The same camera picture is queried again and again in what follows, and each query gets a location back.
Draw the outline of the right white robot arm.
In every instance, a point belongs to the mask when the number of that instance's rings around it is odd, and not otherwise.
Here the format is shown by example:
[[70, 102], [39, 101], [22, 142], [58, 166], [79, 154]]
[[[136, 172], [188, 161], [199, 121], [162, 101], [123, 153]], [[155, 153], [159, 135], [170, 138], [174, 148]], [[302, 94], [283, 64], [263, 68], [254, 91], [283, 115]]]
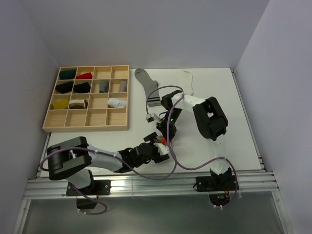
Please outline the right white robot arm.
[[156, 124], [166, 140], [172, 140], [177, 132], [175, 123], [182, 111], [195, 116], [199, 133], [208, 140], [212, 158], [226, 157], [225, 134], [228, 120], [215, 97], [197, 98], [175, 90], [162, 97], [161, 105], [168, 113]]

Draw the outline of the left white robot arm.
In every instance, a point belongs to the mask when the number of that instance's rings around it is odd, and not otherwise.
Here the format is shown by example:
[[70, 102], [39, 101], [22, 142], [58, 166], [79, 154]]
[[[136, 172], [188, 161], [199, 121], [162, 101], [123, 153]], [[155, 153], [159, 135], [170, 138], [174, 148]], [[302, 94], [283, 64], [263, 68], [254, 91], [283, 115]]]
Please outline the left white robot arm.
[[127, 173], [150, 161], [161, 163], [170, 158], [166, 140], [159, 141], [157, 134], [146, 136], [134, 148], [109, 152], [99, 150], [79, 136], [49, 147], [46, 151], [48, 173], [51, 181], [66, 179], [84, 195], [94, 191], [93, 175], [87, 167], [96, 167], [113, 173]]

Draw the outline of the white striped sock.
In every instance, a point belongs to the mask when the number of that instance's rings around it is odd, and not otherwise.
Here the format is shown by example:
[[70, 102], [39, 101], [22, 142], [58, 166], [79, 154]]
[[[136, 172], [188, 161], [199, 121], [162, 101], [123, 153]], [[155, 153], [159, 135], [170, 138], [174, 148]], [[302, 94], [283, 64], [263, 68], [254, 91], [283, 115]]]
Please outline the white striped sock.
[[110, 106], [110, 108], [126, 108], [127, 107], [127, 101], [121, 100], [118, 98], [110, 97], [107, 100], [107, 105]]

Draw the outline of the beige red reindeer sock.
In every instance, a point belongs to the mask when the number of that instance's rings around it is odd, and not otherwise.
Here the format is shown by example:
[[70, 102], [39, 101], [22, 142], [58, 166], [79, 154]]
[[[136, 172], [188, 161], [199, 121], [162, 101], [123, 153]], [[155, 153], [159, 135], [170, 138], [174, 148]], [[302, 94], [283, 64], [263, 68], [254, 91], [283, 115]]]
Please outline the beige red reindeer sock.
[[163, 136], [158, 136], [157, 140], [159, 143], [165, 145], [167, 143], [167, 140]]

